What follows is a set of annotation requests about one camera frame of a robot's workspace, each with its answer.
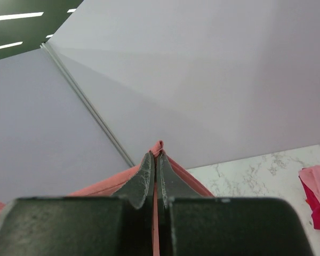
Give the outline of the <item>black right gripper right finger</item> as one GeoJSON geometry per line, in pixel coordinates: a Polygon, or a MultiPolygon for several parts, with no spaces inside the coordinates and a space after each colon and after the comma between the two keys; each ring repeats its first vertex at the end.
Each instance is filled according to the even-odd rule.
{"type": "Polygon", "coordinates": [[[201,195],[180,178],[172,168],[165,153],[157,157],[158,208],[166,209],[170,198],[198,198],[201,195]]]}

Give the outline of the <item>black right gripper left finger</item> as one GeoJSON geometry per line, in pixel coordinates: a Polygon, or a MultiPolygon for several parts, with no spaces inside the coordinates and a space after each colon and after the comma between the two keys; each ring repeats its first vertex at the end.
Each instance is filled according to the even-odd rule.
{"type": "Polygon", "coordinates": [[[147,152],[136,173],[111,196],[126,199],[133,208],[141,209],[153,200],[155,181],[155,158],[147,152]]]}

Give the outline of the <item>salmon red t-shirt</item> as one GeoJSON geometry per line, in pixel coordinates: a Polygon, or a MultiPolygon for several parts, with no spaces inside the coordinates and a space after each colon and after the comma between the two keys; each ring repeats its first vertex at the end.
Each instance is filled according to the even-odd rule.
{"type": "Polygon", "coordinates": [[[162,142],[155,158],[153,200],[135,209],[111,195],[138,166],[70,194],[19,198],[0,209],[0,255],[201,255],[210,251],[198,205],[210,192],[168,157],[162,142]],[[165,153],[175,173],[201,197],[170,198],[158,208],[157,157],[165,153]]]}

